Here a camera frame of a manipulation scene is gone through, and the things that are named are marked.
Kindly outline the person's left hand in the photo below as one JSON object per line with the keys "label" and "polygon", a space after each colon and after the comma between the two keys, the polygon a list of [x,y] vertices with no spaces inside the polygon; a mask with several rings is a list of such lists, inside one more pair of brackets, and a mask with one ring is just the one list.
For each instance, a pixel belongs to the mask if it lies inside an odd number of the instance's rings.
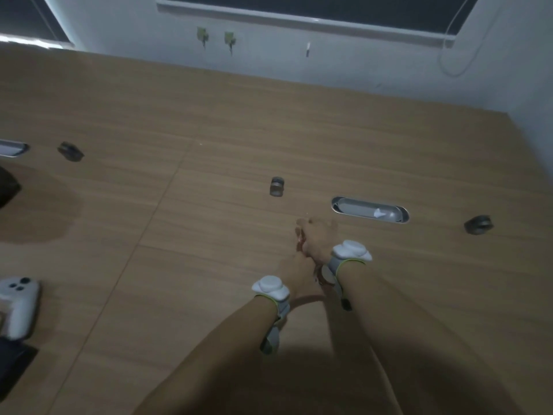
{"label": "person's left hand", "polygon": [[322,301],[325,294],[315,275],[316,264],[302,251],[281,261],[276,276],[289,289],[291,307]]}

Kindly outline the person's right hand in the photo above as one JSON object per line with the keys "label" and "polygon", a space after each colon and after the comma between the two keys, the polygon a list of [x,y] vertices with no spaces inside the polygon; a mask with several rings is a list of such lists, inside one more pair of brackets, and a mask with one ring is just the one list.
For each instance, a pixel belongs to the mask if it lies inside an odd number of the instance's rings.
{"label": "person's right hand", "polygon": [[332,249],[342,243],[335,220],[310,217],[312,222],[303,225],[311,257],[318,265],[327,265],[331,259]]}

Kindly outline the person's left forearm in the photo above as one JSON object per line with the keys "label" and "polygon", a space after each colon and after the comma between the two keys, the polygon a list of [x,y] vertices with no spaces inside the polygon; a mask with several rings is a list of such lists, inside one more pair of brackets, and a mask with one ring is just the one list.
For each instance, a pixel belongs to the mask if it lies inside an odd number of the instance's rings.
{"label": "person's left forearm", "polygon": [[196,415],[237,363],[259,349],[277,319],[275,302],[258,295],[213,329],[132,415]]}

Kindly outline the person's right forearm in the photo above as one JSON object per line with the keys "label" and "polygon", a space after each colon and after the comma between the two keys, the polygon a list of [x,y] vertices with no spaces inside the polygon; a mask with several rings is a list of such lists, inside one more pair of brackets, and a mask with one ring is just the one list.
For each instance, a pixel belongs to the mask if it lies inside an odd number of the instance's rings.
{"label": "person's right forearm", "polygon": [[365,263],[343,262],[337,279],[403,415],[524,415],[466,342]]}

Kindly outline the white right wrist tracker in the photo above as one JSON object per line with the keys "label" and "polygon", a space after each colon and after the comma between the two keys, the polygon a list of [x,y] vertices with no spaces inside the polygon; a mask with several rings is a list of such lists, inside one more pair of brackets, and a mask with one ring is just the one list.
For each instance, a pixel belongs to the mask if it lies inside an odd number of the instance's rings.
{"label": "white right wrist tracker", "polygon": [[342,309],[351,312],[351,303],[337,278],[338,270],[348,261],[368,263],[372,260],[371,253],[363,244],[349,239],[344,240],[333,247],[328,265],[322,265],[316,270],[317,281],[321,286],[330,286],[337,294]]}

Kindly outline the white wrist tracker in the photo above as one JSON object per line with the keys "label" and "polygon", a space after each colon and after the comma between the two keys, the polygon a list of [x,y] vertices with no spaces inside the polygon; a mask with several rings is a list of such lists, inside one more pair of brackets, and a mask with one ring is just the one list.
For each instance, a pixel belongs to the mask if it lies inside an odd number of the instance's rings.
{"label": "white wrist tracker", "polygon": [[255,296],[265,297],[276,306],[276,319],[260,344],[264,355],[276,353],[280,347],[280,325],[290,311],[290,291],[277,276],[264,276],[252,285]]}
{"label": "white wrist tracker", "polygon": [[337,294],[342,309],[351,312],[351,303],[337,278],[338,270],[348,261],[368,263],[372,260],[371,253],[363,244],[349,239],[344,240],[333,247],[328,265],[322,265],[316,270],[317,281],[321,286],[330,286]]}

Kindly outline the white left wrist tracker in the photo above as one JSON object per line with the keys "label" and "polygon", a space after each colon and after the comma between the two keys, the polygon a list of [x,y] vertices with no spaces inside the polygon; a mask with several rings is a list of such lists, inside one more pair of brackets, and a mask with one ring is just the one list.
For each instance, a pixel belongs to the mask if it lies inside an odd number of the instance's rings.
{"label": "white left wrist tracker", "polygon": [[264,355],[276,353],[280,347],[280,325],[290,311],[290,291],[277,276],[264,276],[252,285],[255,296],[265,297],[276,306],[276,319],[260,344]]}

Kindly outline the dark round cap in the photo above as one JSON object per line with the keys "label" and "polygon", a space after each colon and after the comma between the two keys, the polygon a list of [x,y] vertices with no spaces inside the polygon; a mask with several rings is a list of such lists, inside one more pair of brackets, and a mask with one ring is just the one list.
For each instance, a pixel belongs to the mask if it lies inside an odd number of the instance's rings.
{"label": "dark round cap", "polygon": [[467,220],[463,226],[467,234],[474,236],[484,235],[494,228],[491,216],[489,215],[474,216]]}
{"label": "dark round cap", "polygon": [[66,141],[60,143],[57,150],[66,160],[71,162],[80,162],[85,157],[81,149]]}

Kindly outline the white game controller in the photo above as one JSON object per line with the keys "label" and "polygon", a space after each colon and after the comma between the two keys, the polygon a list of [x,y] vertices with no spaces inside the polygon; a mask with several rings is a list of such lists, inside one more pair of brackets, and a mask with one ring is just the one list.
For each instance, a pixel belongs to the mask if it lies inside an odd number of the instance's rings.
{"label": "white game controller", "polygon": [[0,300],[9,302],[10,311],[4,335],[8,340],[25,340],[32,331],[37,314],[41,285],[29,277],[0,280]]}

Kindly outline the black object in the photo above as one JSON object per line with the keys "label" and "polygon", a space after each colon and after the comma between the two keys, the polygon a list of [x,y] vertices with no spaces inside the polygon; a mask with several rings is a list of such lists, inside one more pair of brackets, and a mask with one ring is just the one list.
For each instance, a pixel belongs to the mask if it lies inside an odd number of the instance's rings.
{"label": "black object", "polygon": [[10,203],[22,190],[19,181],[5,168],[0,166],[0,209]]}

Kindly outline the dark flat pad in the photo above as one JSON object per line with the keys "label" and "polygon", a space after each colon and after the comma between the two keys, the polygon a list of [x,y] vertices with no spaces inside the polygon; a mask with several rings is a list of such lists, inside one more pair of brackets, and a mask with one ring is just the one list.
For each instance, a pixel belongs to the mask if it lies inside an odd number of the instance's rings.
{"label": "dark flat pad", "polygon": [[24,342],[0,337],[0,402],[9,395],[38,352]]}

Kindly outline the dark window with white frame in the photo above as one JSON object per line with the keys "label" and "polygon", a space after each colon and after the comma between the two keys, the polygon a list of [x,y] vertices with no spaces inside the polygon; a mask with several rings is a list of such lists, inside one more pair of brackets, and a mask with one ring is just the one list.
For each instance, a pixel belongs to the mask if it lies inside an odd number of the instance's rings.
{"label": "dark window with white frame", "polygon": [[479,0],[156,0],[159,11],[408,43],[454,44]]}
{"label": "dark window with white frame", "polygon": [[75,49],[46,0],[0,0],[0,43]]}

